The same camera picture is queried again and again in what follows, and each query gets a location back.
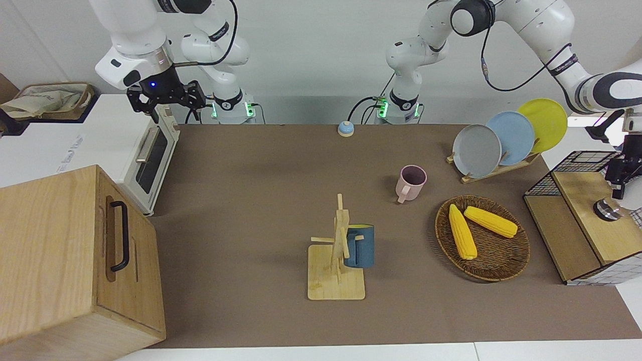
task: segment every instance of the blue mug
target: blue mug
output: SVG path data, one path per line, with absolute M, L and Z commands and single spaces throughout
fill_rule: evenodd
M 347 233 L 350 258 L 344 259 L 343 264 L 355 269 L 374 266 L 374 226 L 351 224 L 348 226 Z

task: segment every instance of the corn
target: corn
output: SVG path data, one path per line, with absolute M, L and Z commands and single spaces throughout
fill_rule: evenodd
M 469 206 L 464 211 L 464 215 L 478 225 L 506 238 L 513 238 L 517 234 L 515 223 L 483 209 Z
M 464 260 L 477 258 L 477 247 L 475 247 L 471 229 L 468 228 L 462 212 L 454 204 L 450 205 L 448 219 L 450 220 L 450 228 L 453 230 L 453 237 L 455 238 L 459 256 Z

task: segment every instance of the grid pattern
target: grid pattern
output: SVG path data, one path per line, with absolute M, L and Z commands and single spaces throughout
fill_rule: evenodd
M 631 217 L 633 217 L 633 220 L 636 221 L 638 227 L 642 229 L 642 208 L 638 209 L 637 211 L 631 212 Z
M 574 279 L 572 281 L 568 281 L 566 284 L 569 286 L 614 286 L 618 283 L 626 282 L 640 276 L 642 276 L 642 253 L 635 254 L 616 262 L 593 276 L 584 279 Z
M 618 154 L 618 152 L 573 152 L 529 189 L 526 195 L 562 195 L 553 180 L 553 172 L 601 172 Z

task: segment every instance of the mug handle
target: mug handle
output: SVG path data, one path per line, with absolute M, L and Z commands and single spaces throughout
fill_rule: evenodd
M 403 189 L 401 190 L 401 195 L 399 196 L 399 199 L 397 199 L 397 202 L 403 204 L 403 202 L 406 202 L 406 198 L 408 198 L 408 192 L 410 191 L 409 186 L 403 186 Z

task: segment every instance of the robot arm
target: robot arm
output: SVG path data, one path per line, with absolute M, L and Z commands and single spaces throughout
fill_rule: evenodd
M 389 96 L 390 119 L 386 120 L 407 121 L 422 83 L 417 68 L 446 57 L 447 38 L 453 31 L 468 37 L 488 30 L 496 21 L 506 22 L 531 47 L 575 112 L 626 110 L 624 130 L 629 135 L 622 157 L 613 160 L 607 174 L 613 198 L 624 200 L 625 185 L 642 174 L 642 60 L 611 73 L 590 75 L 571 50 L 575 18 L 563 0 L 433 1 L 421 21 L 419 36 L 396 42 L 388 50 L 388 65 L 396 77 Z M 482 68 L 488 80 L 483 60 Z M 642 194 L 636 191 L 627 198 L 642 199 Z
M 96 64 L 96 72 L 127 96 L 136 112 L 151 114 L 156 104 L 177 103 L 192 110 L 205 107 L 197 81 L 181 83 L 167 35 L 157 22 L 157 9 L 205 11 L 210 0 L 89 0 L 109 31 L 112 47 Z
M 253 99 L 241 89 L 231 68 L 249 60 L 250 46 L 236 35 L 238 19 L 232 30 L 215 4 L 203 13 L 190 15 L 190 19 L 196 31 L 183 37 L 181 50 L 212 80 L 214 91 L 208 98 L 214 101 L 213 118 L 223 124 L 242 124 L 253 118 Z
M 251 99 L 239 87 L 229 66 L 243 65 L 249 47 L 236 37 L 230 24 L 218 13 L 215 0 L 89 0 L 102 25 L 109 31 L 112 47 L 96 65 L 96 72 L 118 89 L 127 89 L 132 108 L 150 113 L 156 104 L 178 103 L 192 110 L 205 107 L 206 97 L 197 81 L 180 82 L 169 41 L 157 22 L 157 13 L 187 13 L 197 29 L 181 43 L 186 58 L 213 80 L 219 113 L 225 119 L 238 116 L 244 122 L 250 115 Z M 225 49 L 219 42 L 229 44 Z M 214 66 L 227 66 L 220 71 Z M 141 95 L 149 100 L 144 103 Z

